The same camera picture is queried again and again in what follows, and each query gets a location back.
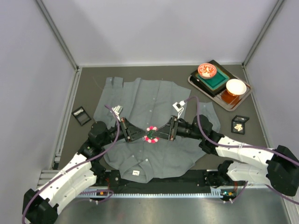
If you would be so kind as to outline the grey button-up shirt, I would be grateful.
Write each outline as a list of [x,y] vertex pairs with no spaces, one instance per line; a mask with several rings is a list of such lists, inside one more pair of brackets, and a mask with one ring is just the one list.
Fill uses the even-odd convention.
[[[149,81],[137,78],[124,82],[121,77],[108,77],[98,106],[95,121],[108,127],[115,125],[115,118],[106,105],[122,106],[121,115],[141,128],[162,127],[177,111],[175,102],[189,98],[191,91],[170,81]],[[177,137],[174,141],[158,140],[150,143],[144,138],[127,143],[118,140],[104,154],[106,163],[119,170],[126,180],[147,183],[153,178],[179,177],[205,155],[199,141]]]

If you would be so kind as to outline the gold leaf brooch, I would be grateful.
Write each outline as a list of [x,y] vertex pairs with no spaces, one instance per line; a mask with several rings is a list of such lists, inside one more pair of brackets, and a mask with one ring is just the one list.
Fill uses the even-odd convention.
[[238,123],[234,126],[234,129],[238,132],[241,132],[243,130],[243,124]]

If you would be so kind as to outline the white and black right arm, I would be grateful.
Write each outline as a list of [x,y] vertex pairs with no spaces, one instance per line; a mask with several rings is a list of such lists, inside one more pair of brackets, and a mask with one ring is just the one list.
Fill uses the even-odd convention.
[[200,140],[199,147],[207,154],[226,157],[218,166],[222,182],[245,181],[268,185],[286,196],[295,196],[299,189],[299,160],[292,151],[257,147],[238,142],[212,129],[204,115],[195,117],[190,124],[171,116],[168,123],[154,130],[153,136],[174,141],[176,137]]

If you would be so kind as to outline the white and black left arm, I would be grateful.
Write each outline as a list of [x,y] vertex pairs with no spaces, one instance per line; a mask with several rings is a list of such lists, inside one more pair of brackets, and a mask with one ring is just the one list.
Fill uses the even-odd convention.
[[126,118],[118,119],[111,128],[102,121],[93,123],[87,141],[71,161],[43,186],[25,193],[21,222],[55,223],[70,202],[103,176],[105,169],[99,160],[118,140],[133,142],[146,136],[149,130],[136,127]]

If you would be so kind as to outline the black left jewellery box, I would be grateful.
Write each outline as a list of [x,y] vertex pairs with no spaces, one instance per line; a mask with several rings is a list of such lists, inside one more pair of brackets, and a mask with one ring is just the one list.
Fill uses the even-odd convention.
[[80,124],[80,126],[84,126],[92,120],[82,106],[74,110],[71,114],[73,115],[75,120]]

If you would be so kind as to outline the black jewellery box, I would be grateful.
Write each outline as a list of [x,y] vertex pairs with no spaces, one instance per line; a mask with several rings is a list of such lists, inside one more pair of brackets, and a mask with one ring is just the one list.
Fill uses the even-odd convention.
[[236,115],[231,121],[231,132],[236,134],[245,134],[245,123],[249,121],[249,117]]
[[80,124],[80,126],[84,126],[92,120],[82,106],[74,110],[71,114],[73,115],[75,120]]

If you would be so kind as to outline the black rectangular tray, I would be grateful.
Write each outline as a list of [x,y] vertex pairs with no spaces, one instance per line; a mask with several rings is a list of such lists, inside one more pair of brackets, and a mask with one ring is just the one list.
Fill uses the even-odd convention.
[[210,79],[203,79],[199,76],[198,71],[196,70],[191,73],[190,81],[192,84],[203,90],[209,96],[215,97],[225,90],[226,82],[228,80],[235,79],[236,77],[215,60],[211,60],[208,63],[216,67],[216,75]]

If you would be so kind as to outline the brown plastic tray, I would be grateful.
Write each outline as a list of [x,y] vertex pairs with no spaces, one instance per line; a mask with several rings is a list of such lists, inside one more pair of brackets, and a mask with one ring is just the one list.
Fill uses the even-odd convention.
[[248,96],[250,96],[251,92],[252,92],[252,88],[251,86],[244,82],[247,86],[247,90],[243,95],[240,95],[240,101],[236,104],[236,105],[228,105],[227,103],[225,103],[222,99],[221,99],[221,94],[226,90],[226,88],[224,88],[224,90],[222,90],[219,94],[212,96],[210,93],[208,93],[207,90],[202,89],[201,87],[199,87],[196,84],[195,79],[192,77],[192,75],[190,75],[187,79],[187,81],[189,82],[189,84],[191,84],[193,87],[195,87],[197,90],[199,90],[200,92],[202,92],[203,94],[205,94],[207,97],[209,97],[211,100],[213,100],[215,103],[217,103],[218,105],[220,105],[223,109],[232,112],[234,111]]

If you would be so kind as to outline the amber glass dish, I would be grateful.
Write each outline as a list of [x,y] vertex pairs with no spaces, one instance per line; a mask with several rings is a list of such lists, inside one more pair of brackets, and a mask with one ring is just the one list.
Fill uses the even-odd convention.
[[225,90],[221,94],[221,99],[228,105],[236,105],[240,101],[240,96],[231,94],[230,92]]

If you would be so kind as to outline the black right jewellery box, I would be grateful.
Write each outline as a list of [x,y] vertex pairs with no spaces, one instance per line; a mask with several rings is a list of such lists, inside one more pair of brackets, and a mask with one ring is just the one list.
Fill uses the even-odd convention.
[[236,134],[245,134],[245,123],[249,121],[249,117],[236,115],[231,121],[231,132]]

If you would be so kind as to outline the red patterned bowl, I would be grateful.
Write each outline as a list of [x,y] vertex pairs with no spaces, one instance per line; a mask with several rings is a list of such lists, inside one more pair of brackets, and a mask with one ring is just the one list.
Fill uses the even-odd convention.
[[198,74],[203,79],[211,79],[217,73],[217,69],[210,63],[203,63],[198,67]]

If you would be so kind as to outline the green square dish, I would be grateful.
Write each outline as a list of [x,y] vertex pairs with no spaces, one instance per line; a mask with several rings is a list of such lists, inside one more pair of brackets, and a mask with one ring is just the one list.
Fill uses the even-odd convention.
[[211,79],[203,79],[199,74],[197,74],[197,79],[202,81],[211,91],[216,91],[223,88],[230,77],[221,70],[217,70],[216,75]]

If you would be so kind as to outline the white and orange cup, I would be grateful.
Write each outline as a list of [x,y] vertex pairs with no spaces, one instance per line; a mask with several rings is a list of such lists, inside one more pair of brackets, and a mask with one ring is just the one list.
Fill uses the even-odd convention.
[[231,95],[243,95],[246,90],[246,84],[239,79],[230,79],[226,82],[226,89]]

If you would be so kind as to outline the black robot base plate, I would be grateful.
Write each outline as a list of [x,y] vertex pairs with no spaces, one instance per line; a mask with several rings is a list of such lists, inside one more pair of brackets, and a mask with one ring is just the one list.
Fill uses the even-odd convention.
[[153,178],[148,183],[122,179],[119,171],[112,170],[98,177],[92,188],[111,189],[114,193],[207,193],[211,188],[236,188],[244,184],[245,181],[221,177],[215,170],[188,170],[180,177]]

